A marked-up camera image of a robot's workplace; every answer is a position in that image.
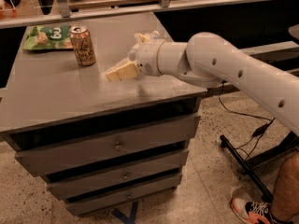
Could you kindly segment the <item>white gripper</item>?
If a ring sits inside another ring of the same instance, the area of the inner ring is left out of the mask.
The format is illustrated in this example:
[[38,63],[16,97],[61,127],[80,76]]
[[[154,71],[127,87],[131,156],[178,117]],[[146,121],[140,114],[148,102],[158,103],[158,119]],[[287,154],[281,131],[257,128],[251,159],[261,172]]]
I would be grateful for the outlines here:
[[162,47],[163,39],[150,39],[148,34],[134,34],[135,44],[124,58],[113,67],[106,70],[108,81],[121,81],[135,78],[142,72],[146,76],[159,77],[162,73],[158,67],[158,54]]

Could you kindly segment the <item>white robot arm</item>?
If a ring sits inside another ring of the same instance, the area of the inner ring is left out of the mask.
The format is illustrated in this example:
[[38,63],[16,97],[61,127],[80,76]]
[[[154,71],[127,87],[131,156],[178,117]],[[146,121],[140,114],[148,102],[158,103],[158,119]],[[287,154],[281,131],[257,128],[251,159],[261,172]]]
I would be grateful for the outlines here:
[[169,75],[188,84],[213,88],[228,81],[299,134],[299,78],[259,61],[212,33],[186,43],[137,34],[126,58],[105,72],[109,81]]

